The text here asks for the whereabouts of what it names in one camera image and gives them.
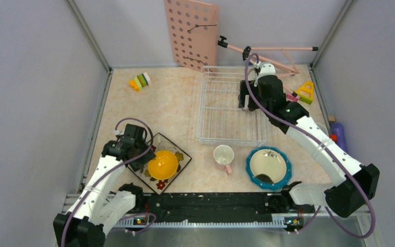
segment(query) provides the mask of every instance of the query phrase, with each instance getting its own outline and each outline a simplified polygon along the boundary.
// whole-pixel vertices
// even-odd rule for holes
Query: purple bottle
[[[332,133],[337,136],[337,141],[335,142],[343,151],[348,153],[347,151],[347,146],[346,146],[346,140],[345,140],[345,129],[343,128],[343,125],[340,124],[339,122],[335,122],[331,125],[331,130]]]

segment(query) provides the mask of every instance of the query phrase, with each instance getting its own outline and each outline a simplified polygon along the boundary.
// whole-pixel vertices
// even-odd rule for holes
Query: dish rack
[[[244,67],[201,68],[202,95],[196,127],[200,143],[248,147],[267,143],[270,124],[264,113],[238,107],[241,80]]]

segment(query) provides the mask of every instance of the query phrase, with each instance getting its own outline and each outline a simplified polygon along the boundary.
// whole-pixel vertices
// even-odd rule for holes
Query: gray floor
[[[360,234],[355,217],[342,220],[345,227]],[[301,246],[301,247],[358,247],[365,246],[362,240],[344,233],[330,218],[317,218],[299,235],[269,233],[257,228],[153,228],[133,237],[115,232],[108,235],[105,247],[113,246]]]

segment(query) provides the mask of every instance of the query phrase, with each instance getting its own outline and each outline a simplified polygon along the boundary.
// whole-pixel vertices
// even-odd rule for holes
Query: beige table surface
[[[300,65],[299,68],[301,74],[283,78],[284,85],[295,90],[311,80],[308,67]],[[144,72],[149,74],[152,83],[136,92],[129,87],[128,81]],[[232,147],[235,158],[231,166],[232,175],[228,176],[214,165],[212,153],[216,145],[199,144],[195,127],[201,97],[200,75],[200,72],[183,67],[115,69],[87,178],[91,178],[103,146],[115,139],[113,130],[116,123],[125,117],[135,117],[146,122],[154,134],[160,132],[165,135],[192,157],[191,163],[165,192],[264,191],[250,181],[245,171],[245,159],[252,147]],[[324,123],[316,95],[311,105],[301,104],[316,122]],[[270,122],[268,124],[271,132],[268,145],[283,151],[293,165],[291,182],[330,183],[328,175],[300,145]],[[134,183],[144,192],[152,192],[128,169],[117,179],[113,191],[124,183]]]

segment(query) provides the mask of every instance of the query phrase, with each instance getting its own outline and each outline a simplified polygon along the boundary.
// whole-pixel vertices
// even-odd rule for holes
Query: white wall
[[[372,202],[395,246],[395,1],[357,1],[316,72],[349,153],[381,172]]]
[[[0,246],[51,245],[105,80],[65,1],[0,1]]]
[[[219,33],[228,43],[250,46],[320,46],[345,0],[205,0],[220,5]],[[164,1],[76,0],[109,64],[173,66]],[[279,52],[263,52],[286,62]],[[290,53],[310,63],[315,52]],[[239,64],[241,55],[219,48],[219,65]]]

